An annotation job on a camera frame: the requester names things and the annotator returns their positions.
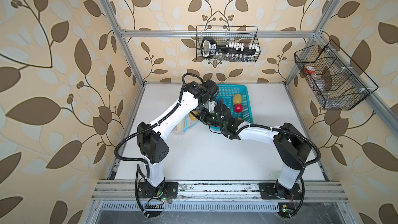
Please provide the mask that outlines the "red toy apple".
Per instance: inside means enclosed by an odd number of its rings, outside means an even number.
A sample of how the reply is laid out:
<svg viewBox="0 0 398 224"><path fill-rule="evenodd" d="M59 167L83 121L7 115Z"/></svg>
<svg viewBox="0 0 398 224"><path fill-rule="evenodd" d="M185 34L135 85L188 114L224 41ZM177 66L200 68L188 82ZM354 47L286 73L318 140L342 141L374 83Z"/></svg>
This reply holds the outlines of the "red toy apple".
<svg viewBox="0 0 398 224"><path fill-rule="evenodd" d="M241 113L243 111L243 106L241 104L234 105L234 112Z"/></svg>

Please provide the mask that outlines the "clear zip top bag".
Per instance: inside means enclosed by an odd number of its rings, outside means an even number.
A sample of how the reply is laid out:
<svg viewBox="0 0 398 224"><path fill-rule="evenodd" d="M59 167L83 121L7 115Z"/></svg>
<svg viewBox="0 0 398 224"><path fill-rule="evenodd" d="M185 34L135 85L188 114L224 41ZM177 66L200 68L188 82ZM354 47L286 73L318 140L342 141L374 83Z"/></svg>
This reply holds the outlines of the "clear zip top bag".
<svg viewBox="0 0 398 224"><path fill-rule="evenodd" d="M198 113L197 113L196 111L193 111L193 112L191 112L191 113L192 113L192 114L195 114L196 116L198 115ZM183 135L183 134L189 132L189 130L190 130L191 128L193 128L197 123L199 123L199 121L192 121L192 120L189 118L188 115L186 115L181 121L184 122L184 131L183 131L183 133L178 133L178 132L176 131L176 126L175 126L174 129L172 130L172 132L173 132L174 134Z"/></svg>

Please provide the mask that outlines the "yellow toy lemon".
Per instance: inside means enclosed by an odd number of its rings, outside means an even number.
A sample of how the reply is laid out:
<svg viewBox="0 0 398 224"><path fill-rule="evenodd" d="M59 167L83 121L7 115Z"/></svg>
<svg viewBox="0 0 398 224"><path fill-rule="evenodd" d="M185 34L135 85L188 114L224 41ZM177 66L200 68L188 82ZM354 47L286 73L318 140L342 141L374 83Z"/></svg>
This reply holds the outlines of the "yellow toy lemon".
<svg viewBox="0 0 398 224"><path fill-rule="evenodd" d="M189 116L189 118L190 118L192 121L198 121L198 119L197 119L197 117L196 117L195 114L189 113L188 116Z"/></svg>

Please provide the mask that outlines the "white toy radish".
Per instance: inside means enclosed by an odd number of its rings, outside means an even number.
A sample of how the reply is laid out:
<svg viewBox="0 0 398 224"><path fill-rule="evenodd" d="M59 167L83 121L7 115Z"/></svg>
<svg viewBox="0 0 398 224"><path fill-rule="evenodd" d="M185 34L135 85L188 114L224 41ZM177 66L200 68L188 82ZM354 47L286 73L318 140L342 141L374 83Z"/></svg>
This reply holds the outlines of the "white toy radish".
<svg viewBox="0 0 398 224"><path fill-rule="evenodd" d="M183 133L183 131L184 131L184 122L183 122L183 121L181 121L181 122L179 122L179 123L177 124L177 126L176 126L176 131L177 131L178 133Z"/></svg>

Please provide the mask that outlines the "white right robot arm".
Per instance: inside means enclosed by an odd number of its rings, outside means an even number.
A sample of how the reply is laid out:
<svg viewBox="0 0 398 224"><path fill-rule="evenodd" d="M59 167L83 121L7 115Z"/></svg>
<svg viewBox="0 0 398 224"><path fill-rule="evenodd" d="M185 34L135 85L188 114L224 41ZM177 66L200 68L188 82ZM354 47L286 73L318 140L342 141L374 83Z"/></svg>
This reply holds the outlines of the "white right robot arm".
<svg viewBox="0 0 398 224"><path fill-rule="evenodd" d="M274 145L284 163L274 186L276 194L281 198L290 193L309 165L318 163L321 159L319 148L292 124L268 127L248 123L234 118L222 99L218 100L212 111L199 107L198 112L193 115L203 124L217 127L229 140L251 140Z"/></svg>

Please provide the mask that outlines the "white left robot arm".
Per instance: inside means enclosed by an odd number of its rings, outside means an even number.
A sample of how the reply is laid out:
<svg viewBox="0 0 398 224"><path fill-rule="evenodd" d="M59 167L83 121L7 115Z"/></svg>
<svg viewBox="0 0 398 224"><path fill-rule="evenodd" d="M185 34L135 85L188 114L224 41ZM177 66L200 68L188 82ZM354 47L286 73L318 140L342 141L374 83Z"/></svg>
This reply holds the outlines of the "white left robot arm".
<svg viewBox="0 0 398 224"><path fill-rule="evenodd" d="M149 124L140 123L135 133L120 141L114 150L115 157L120 161L144 163L147 171L146 181L154 188L160 187L165 181L161 162L170 151L165 142L169 134L189 113L214 101L218 92L218 85L214 81L210 79L204 81L196 74L185 73L182 76L182 86L176 102ZM120 155L120 148L135 137L143 157Z"/></svg>

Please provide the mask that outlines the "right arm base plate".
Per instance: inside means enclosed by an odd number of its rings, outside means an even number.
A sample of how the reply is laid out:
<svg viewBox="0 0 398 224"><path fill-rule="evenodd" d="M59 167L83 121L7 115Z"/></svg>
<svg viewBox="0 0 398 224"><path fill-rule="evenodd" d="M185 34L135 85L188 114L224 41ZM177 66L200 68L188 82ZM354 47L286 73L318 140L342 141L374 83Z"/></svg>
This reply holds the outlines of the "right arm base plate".
<svg viewBox="0 0 398 224"><path fill-rule="evenodd" d="M293 188L287 190L283 186L276 186L276 182L259 183L259 192L262 200L300 200L302 198L302 189L298 183Z"/></svg>

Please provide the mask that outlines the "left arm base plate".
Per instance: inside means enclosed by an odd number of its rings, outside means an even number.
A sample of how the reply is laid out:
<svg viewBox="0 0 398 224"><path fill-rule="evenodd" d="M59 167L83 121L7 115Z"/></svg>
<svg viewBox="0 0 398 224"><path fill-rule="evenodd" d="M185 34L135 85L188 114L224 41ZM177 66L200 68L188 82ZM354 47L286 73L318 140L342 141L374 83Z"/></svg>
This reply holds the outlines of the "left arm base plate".
<svg viewBox="0 0 398 224"><path fill-rule="evenodd" d="M166 198L173 199L177 197L179 183L176 181L163 181L159 186L152 186L146 180L139 182L138 195L141 198Z"/></svg>

